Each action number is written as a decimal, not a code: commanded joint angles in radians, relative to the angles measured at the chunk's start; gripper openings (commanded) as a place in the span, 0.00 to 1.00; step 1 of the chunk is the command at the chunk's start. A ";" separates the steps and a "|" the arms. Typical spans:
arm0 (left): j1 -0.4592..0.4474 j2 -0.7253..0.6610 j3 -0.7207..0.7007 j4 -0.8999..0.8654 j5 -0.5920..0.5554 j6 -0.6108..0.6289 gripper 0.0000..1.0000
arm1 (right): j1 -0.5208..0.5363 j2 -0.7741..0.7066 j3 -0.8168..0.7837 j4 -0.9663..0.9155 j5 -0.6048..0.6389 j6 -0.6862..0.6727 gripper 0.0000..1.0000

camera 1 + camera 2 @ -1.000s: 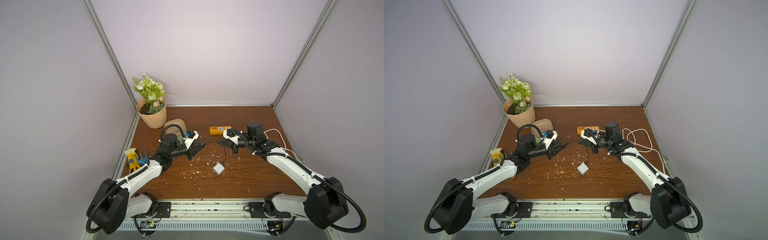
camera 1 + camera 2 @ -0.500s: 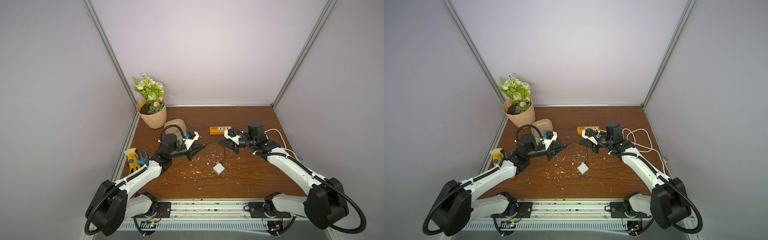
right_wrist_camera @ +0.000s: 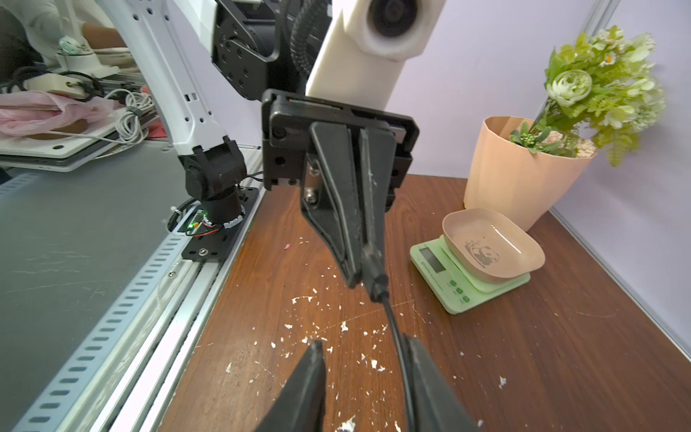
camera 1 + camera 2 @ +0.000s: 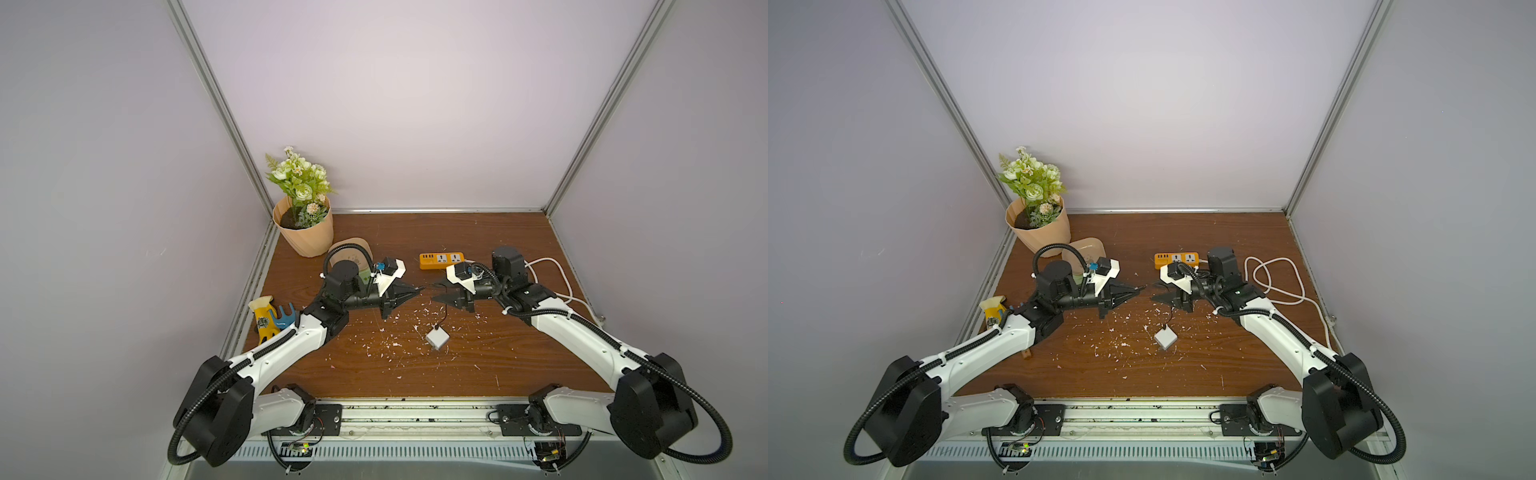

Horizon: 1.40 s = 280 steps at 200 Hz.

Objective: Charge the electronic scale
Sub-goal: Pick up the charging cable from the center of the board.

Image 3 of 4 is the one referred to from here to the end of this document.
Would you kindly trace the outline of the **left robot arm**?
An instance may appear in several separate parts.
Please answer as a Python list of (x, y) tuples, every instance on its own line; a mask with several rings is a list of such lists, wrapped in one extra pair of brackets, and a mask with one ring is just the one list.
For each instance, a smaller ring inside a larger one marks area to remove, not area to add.
[[(387, 113), (408, 59), (435, 27), (437, 1), (213, 1), (202, 20), (208, 61), (261, 104), (266, 188), (297, 185), (302, 215), (349, 286), (387, 295), (384, 216), (419, 136)], [(143, 73), (185, 169), (214, 223), (241, 213), (247, 167), (201, 96), (166, 1), (104, 1)]]

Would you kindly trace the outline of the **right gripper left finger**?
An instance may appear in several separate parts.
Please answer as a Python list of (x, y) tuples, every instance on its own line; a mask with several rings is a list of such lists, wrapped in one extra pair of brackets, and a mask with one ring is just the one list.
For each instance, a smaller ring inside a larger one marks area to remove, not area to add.
[(326, 393), (322, 342), (312, 341), (256, 431), (322, 431)]

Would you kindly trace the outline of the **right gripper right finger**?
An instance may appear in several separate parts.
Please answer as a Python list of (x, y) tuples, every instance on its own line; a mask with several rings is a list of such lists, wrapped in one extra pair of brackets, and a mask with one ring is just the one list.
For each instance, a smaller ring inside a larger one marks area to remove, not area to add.
[(406, 369), (413, 419), (412, 431), (477, 431), (428, 351), (418, 338), (406, 336)]

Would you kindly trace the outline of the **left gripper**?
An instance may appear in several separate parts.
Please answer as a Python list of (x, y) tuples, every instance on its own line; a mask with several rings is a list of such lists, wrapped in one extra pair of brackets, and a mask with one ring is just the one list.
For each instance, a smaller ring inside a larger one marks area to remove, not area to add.
[(348, 129), (356, 135), (368, 126), (389, 130), (366, 128), (359, 139), (365, 243), (371, 255), (384, 259), (385, 212), (412, 164), (419, 137), (414, 119), (276, 89), (262, 96), (265, 188), (301, 186), (305, 156), (305, 174), (319, 171), (317, 201), (302, 197), (302, 216), (328, 247), (349, 288), (362, 280), (362, 226)]

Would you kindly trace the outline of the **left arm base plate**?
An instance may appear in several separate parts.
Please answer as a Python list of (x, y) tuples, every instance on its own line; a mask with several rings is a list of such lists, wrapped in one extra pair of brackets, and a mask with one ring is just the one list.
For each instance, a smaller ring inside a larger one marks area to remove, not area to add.
[(240, 189), (241, 214), (231, 222), (221, 223), (215, 227), (201, 225), (190, 237), (182, 252), (182, 259), (194, 262), (221, 263), (230, 256), (240, 239), (241, 230), (249, 222), (249, 213), (259, 198), (259, 189), (247, 187)]

